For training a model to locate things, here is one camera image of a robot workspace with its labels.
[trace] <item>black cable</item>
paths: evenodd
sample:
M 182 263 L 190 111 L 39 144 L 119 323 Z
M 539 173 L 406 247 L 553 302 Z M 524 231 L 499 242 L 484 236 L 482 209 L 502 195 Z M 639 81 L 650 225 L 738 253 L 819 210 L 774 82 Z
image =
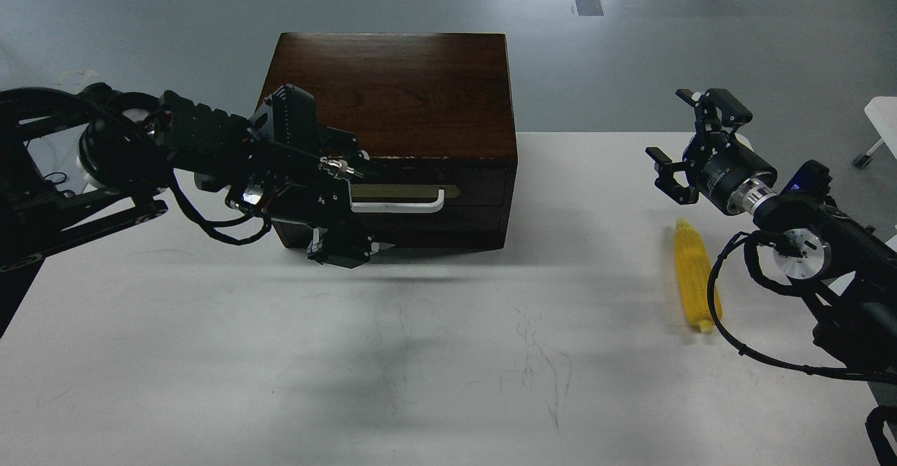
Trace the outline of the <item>black cable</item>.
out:
M 754 282 L 773 291 L 775 294 L 798 298 L 804 297 L 807 294 L 804 290 L 798 289 L 794 285 L 779 284 L 763 275 L 763 270 L 760 268 L 760 253 L 757 249 L 759 249 L 760 245 L 769 245 L 770 243 L 776 245 L 777 243 L 788 243 L 788 240 L 781 233 L 770 232 L 754 232 L 753 235 L 744 239 L 744 265 L 747 267 L 747 273 L 753 278 Z
M 54 175 L 62 175 L 62 178 L 59 181 L 50 181 L 50 177 Z M 64 184 L 68 182 L 68 173 L 65 172 L 49 172 L 47 175 L 44 175 L 44 181 L 50 181 L 54 186 L 58 186 L 59 184 Z
M 229 236 L 227 234 L 218 232 L 215 230 L 215 227 L 224 227 L 224 226 L 237 226 L 237 224 L 242 224 L 249 219 L 244 219 L 243 217 L 238 217 L 237 219 L 233 219 L 230 221 L 209 221 L 196 210 L 196 207 L 190 202 L 189 198 L 184 194 L 183 189 L 180 188 L 179 183 L 177 183 L 177 177 L 174 174 L 174 169 L 171 169 L 170 178 L 169 178 L 169 187 L 171 188 L 171 193 L 174 195 L 174 200 L 177 202 L 177 207 L 180 207 L 180 210 L 184 213 L 184 217 L 188 218 L 190 221 L 199 226 L 205 234 L 218 240 L 218 242 L 228 243 L 228 245 L 247 245 L 247 243 L 253 243 L 265 236 L 269 231 L 271 231 L 271 217 L 262 216 L 262 227 L 259 229 L 259 232 L 243 239 L 237 239 L 233 236 Z
M 228 228 L 231 226 L 239 226 L 240 224 L 246 223 L 252 219 L 252 214 L 243 214 L 240 217 L 235 219 L 228 219 L 227 221 L 207 221 L 209 226 L 213 226 L 216 228 Z
M 144 128 L 144 130 L 146 130 L 148 125 L 153 122 L 153 118 L 155 118 L 159 114 L 167 114 L 168 112 L 170 112 L 170 110 L 166 108 L 155 109 L 155 111 L 152 111 L 150 112 L 150 114 L 144 116 L 143 121 L 140 122 L 141 128 Z
M 726 341 L 730 342 L 732 347 L 735 347 L 738 350 L 738 355 L 747 355 L 747 357 L 750 357 L 755 361 L 768 364 L 769 366 L 775 366 L 776 368 L 803 371 L 803 373 L 808 374 L 808 376 L 823 376 L 838 380 L 858 380 L 863 382 L 897 384 L 897 376 L 894 374 L 883 373 L 883 371 L 855 371 L 850 370 L 849 368 L 807 366 L 806 364 L 801 366 L 801 364 L 792 364 L 781 361 L 775 357 L 770 357 L 769 355 L 747 347 L 746 344 L 734 337 L 734 335 L 722 325 L 720 316 L 718 316 L 713 302 L 713 288 L 717 283 L 717 278 L 720 277 L 723 262 L 726 261 L 728 255 L 734 252 L 739 245 L 744 245 L 744 243 L 757 243 L 757 240 L 762 240 L 766 236 L 768 236 L 768 233 L 762 232 L 754 232 L 750 234 L 739 232 L 734 234 L 734 236 L 728 240 L 728 243 L 724 246 L 720 255 L 717 256 L 717 261 L 715 261 L 711 268 L 711 274 L 707 280 L 707 306 L 711 313 L 711 319 L 713 319 L 714 325 L 717 326 L 718 331 L 720 331 L 720 335 L 722 335 L 723 338 L 726 338 Z
M 865 433 L 869 436 L 872 449 L 879 464 L 894 466 L 897 464 L 897 454 L 894 453 L 888 439 L 884 437 L 885 422 L 897 422 L 897 408 L 894 406 L 876 406 L 865 418 Z

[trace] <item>silver joint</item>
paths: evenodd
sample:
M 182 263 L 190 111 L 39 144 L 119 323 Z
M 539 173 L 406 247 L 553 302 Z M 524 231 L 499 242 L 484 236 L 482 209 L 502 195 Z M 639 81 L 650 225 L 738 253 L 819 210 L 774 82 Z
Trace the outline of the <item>silver joint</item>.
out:
M 769 198 L 776 195 L 776 192 L 766 185 L 766 182 L 760 176 L 753 176 L 747 181 L 742 182 L 728 200 L 727 210 L 730 214 L 741 214 L 747 212 L 751 216 Z
M 783 256 L 778 251 L 773 254 L 776 265 L 785 275 L 796 280 L 808 280 L 826 273 L 832 263 L 832 246 L 806 228 L 795 228 L 784 234 L 792 248 L 800 254 Z
M 321 158 L 320 169 L 333 175 L 334 179 L 361 179 L 364 175 L 349 166 L 346 160 L 334 160 L 328 157 Z
M 324 233 L 327 233 L 327 229 L 312 228 L 311 242 L 308 243 L 308 248 L 306 249 L 309 255 L 314 254 L 315 252 L 318 252 L 324 248 Z

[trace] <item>gray floor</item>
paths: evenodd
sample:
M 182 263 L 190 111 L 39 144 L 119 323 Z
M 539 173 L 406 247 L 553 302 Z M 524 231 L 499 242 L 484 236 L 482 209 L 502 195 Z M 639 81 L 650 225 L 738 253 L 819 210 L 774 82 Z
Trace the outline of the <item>gray floor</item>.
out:
M 601 3 L 585 17 L 573 0 L 0 0 L 0 88 L 93 71 L 249 114 L 280 32 L 503 32 L 519 131 L 687 131 L 673 91 L 726 87 L 781 175 L 821 160 L 844 210 L 894 233 L 893 154 L 850 162 L 877 139 L 865 103 L 897 95 L 897 0 Z

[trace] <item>wooden top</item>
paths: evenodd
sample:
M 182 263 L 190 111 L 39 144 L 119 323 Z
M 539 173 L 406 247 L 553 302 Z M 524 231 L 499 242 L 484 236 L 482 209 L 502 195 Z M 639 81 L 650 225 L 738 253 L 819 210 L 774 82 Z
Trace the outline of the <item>wooden top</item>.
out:
M 286 83 L 371 157 L 516 160 L 504 35 L 283 33 L 259 103 Z

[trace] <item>drawer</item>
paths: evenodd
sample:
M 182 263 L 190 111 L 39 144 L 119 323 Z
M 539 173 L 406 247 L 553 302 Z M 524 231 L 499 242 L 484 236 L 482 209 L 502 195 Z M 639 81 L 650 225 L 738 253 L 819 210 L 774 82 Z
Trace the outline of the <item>drawer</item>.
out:
M 372 179 L 371 183 L 352 185 L 352 199 L 355 201 L 402 201 L 403 198 L 417 198 L 424 201 L 435 200 L 439 186 L 445 186 L 446 206 L 448 205 L 504 205 L 506 168 L 452 168 L 423 166 L 389 166 L 381 176 Z M 408 193 L 409 196 L 378 196 L 372 198 L 368 191 L 372 185 L 401 184 L 429 185 L 432 195 L 421 196 L 419 193 Z
M 358 214 L 376 242 L 397 247 L 499 249 L 504 245 L 502 207 L 457 205 L 434 214 Z M 285 247 L 305 249 L 311 230 L 302 224 L 274 223 Z

